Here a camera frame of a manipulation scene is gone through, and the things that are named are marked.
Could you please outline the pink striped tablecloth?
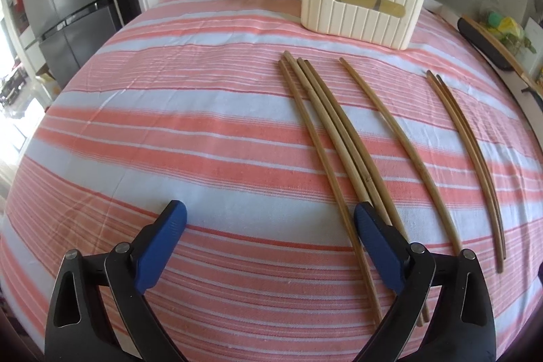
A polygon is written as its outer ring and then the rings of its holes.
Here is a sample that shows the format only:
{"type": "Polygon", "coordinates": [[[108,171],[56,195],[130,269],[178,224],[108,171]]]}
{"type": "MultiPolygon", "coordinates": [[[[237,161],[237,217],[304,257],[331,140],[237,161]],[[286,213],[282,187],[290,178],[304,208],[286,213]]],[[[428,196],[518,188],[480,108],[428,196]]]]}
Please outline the pink striped tablecloth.
{"type": "Polygon", "coordinates": [[[490,292],[497,348],[542,297],[542,151],[487,62],[422,12],[401,52],[318,35],[301,0],[165,0],[114,35],[47,110],[5,207],[1,287],[43,345],[64,254],[107,253],[171,200],[188,225],[146,293],[192,361],[350,361],[373,332],[348,236],[321,162],[279,71],[310,61],[370,152],[409,238],[451,244],[394,134],[340,63],[353,66],[428,168],[490,292]],[[439,74],[468,120],[500,203],[498,275],[481,194],[443,105],[439,74]]]}

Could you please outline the plastic bag with produce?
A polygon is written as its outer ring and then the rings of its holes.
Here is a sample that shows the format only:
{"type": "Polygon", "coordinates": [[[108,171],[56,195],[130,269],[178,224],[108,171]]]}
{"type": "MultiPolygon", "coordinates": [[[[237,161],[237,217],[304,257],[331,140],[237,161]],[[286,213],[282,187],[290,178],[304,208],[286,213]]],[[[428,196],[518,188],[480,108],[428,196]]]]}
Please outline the plastic bag with produce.
{"type": "Polygon", "coordinates": [[[479,19],[481,25],[513,55],[520,50],[537,52],[522,26],[513,17],[503,14],[499,0],[482,0],[479,19]]]}

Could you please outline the wooden cutting board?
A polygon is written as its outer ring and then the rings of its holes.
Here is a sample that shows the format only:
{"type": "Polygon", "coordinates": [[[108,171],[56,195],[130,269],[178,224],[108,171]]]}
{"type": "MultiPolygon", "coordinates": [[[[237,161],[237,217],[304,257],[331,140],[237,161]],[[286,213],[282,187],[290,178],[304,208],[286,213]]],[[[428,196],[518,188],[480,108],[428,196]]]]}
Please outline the wooden cutting board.
{"type": "Polygon", "coordinates": [[[528,76],[524,68],[508,52],[500,40],[492,36],[483,26],[466,16],[460,17],[456,26],[459,33],[498,69],[505,72],[515,72],[526,84],[528,92],[542,98],[542,89],[528,76]]]}

